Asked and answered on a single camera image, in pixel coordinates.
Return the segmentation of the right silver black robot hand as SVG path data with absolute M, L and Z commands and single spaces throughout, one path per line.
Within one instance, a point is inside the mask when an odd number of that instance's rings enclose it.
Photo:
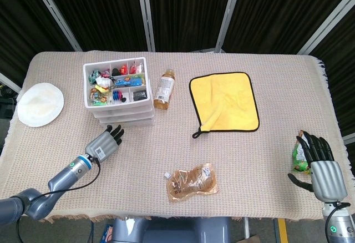
M 296 186 L 314 193 L 323 203 L 337 203 L 347 197 L 347 190 L 339 163 L 334 159 L 329 143 L 322 137 L 316 137 L 306 131 L 296 136 L 298 146 L 302 148 L 311 182 L 298 180 L 289 173 L 288 178 Z

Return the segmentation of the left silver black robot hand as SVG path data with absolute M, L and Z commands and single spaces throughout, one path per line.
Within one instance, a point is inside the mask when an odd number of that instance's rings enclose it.
M 115 129 L 108 125 L 99 136 L 85 147 L 84 154 L 91 160 L 97 159 L 100 163 L 104 162 L 118 150 L 122 143 L 123 134 L 124 129 L 121 125 L 118 125 Z

